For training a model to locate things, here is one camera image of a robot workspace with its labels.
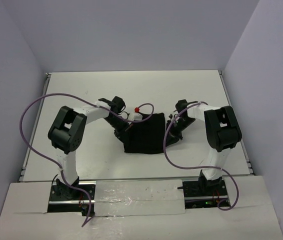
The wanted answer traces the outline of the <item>black t shirt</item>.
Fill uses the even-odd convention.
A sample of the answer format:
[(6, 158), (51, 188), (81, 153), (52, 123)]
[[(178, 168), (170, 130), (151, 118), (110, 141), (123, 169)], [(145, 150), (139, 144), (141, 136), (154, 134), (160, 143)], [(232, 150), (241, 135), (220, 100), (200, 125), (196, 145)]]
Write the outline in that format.
[(133, 123), (127, 130), (124, 152), (128, 154), (161, 154), (166, 131), (165, 114), (154, 113), (148, 120)]

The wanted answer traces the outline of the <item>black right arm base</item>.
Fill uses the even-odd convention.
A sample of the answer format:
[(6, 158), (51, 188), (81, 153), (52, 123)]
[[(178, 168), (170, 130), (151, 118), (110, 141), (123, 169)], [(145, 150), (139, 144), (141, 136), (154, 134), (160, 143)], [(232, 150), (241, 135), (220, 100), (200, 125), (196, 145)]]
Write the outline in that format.
[(186, 209), (217, 208), (218, 204), (221, 208), (231, 206), (224, 180), (206, 190), (200, 189), (198, 180), (183, 181), (182, 186), (178, 186), (177, 189), (183, 192)]

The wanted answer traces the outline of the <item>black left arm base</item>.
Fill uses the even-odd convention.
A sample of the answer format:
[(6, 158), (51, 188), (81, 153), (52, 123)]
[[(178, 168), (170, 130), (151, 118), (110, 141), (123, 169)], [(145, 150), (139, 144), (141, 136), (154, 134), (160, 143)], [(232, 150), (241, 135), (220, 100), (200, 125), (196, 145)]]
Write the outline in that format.
[(94, 198), (95, 183), (83, 183), (77, 179), (73, 186), (87, 192), (90, 198), (81, 190), (73, 189), (61, 182), (61, 177), (55, 175), (50, 187), (48, 213), (81, 213), (83, 217), (95, 215)]

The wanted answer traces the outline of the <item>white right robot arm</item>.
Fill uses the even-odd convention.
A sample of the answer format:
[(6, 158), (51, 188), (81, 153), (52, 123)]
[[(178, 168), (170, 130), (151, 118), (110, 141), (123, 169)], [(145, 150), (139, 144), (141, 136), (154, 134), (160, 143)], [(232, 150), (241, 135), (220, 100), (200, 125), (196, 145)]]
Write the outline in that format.
[(222, 181), (223, 168), (231, 150), (242, 140), (242, 132), (235, 112), (230, 105), (215, 107), (205, 102), (179, 100), (175, 105), (177, 114), (169, 117), (163, 139), (163, 152), (166, 147), (182, 139), (182, 131), (195, 120), (205, 124), (209, 152), (199, 175), (199, 191), (211, 195)]

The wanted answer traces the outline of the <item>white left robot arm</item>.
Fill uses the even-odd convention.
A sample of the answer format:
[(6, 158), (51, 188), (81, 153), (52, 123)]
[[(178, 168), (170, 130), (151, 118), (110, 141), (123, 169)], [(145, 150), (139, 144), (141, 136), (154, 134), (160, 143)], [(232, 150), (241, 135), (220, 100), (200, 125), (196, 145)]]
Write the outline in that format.
[(114, 116), (125, 108), (122, 98), (115, 96), (112, 100), (100, 98), (93, 105), (71, 108), (63, 106), (57, 113), (48, 131), (48, 139), (56, 149), (57, 162), (61, 165), (63, 175), (57, 178), (63, 185), (61, 193), (67, 199), (74, 199), (79, 195), (79, 176), (76, 169), (76, 150), (82, 143), (86, 125), (104, 119), (114, 128), (115, 136), (120, 140), (129, 128), (129, 123)]

